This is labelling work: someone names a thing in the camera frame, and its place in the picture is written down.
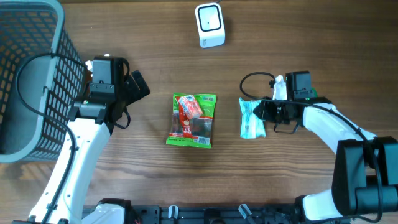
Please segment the mint green wipes packet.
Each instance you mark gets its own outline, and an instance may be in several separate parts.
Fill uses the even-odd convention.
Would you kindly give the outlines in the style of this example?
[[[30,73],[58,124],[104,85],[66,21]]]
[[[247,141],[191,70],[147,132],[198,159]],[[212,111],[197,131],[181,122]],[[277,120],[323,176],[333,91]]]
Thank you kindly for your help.
[[[240,137],[243,139],[257,139],[266,137],[264,123],[255,114],[254,109],[259,106],[259,100],[243,100],[239,98],[241,109],[241,131]]]

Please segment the red small juice carton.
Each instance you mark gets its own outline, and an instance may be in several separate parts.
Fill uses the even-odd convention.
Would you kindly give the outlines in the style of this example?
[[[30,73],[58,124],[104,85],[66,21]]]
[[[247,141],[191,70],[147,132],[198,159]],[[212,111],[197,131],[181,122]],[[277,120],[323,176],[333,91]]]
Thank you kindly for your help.
[[[182,107],[183,113],[188,119],[199,118],[203,114],[200,105],[193,95],[181,96],[178,99],[178,103]]]

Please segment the green gummy candy bag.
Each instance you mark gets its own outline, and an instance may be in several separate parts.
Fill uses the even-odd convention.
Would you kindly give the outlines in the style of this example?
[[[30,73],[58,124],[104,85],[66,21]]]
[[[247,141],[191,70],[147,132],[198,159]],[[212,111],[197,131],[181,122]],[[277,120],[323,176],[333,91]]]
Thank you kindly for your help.
[[[189,119],[178,102],[184,93],[174,93],[172,98],[172,125],[166,144],[211,149],[212,124],[216,105],[215,94],[194,94],[203,114]]]

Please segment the jar with green lid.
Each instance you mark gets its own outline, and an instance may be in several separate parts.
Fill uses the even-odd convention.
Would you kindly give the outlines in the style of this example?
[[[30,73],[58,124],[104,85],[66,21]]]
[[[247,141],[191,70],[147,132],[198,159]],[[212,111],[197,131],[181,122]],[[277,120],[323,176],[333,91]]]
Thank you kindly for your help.
[[[317,93],[316,89],[312,88],[312,92],[313,92],[313,97],[317,98],[318,93]]]

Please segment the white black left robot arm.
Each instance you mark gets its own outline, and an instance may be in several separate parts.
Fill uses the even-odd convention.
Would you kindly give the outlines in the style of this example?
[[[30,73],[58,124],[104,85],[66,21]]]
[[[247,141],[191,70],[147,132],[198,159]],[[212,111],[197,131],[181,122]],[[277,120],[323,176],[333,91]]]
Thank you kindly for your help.
[[[125,58],[97,56],[93,61],[93,79],[71,103],[68,123],[19,98],[28,110],[59,124],[67,132],[49,182],[27,223],[137,222],[129,200],[104,198],[87,216],[83,216],[83,206],[98,158],[113,129],[120,127],[117,121],[128,114],[130,104],[149,94],[141,73],[130,71]]]

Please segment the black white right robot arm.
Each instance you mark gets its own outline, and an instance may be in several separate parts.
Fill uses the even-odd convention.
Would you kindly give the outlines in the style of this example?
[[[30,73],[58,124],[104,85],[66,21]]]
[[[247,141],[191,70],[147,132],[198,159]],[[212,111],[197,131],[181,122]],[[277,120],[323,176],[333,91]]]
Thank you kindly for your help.
[[[308,71],[272,77],[272,97],[255,115],[275,125],[296,121],[315,133],[335,154],[331,189],[302,197],[306,221],[364,218],[397,211],[397,140],[378,137],[343,116],[325,97],[317,96]]]

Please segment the white barcode scanner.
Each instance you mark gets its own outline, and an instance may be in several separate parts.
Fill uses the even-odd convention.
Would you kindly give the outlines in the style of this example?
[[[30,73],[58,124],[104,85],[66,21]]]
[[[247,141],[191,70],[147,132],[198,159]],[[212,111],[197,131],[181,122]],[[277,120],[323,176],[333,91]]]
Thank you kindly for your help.
[[[217,2],[201,4],[195,8],[200,47],[223,45],[226,40],[223,14]]]

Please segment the grey plastic mesh basket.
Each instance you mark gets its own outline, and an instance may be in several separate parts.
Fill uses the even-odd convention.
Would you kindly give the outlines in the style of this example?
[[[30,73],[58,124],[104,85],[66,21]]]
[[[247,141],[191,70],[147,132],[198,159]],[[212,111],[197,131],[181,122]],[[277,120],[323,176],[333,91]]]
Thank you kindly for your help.
[[[58,1],[1,1],[1,162],[56,160],[65,130],[19,100],[67,122],[85,84]]]

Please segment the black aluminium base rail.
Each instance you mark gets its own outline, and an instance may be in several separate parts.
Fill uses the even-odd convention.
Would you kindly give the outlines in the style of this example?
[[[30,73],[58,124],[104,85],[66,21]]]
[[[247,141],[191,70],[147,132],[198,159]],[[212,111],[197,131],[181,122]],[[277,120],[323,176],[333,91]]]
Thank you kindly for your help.
[[[261,207],[245,204],[235,207],[169,207],[136,205],[122,212],[124,218],[109,218],[110,223],[140,224],[212,224],[212,223],[257,223],[283,224],[304,223],[299,209],[293,204],[270,204]]]

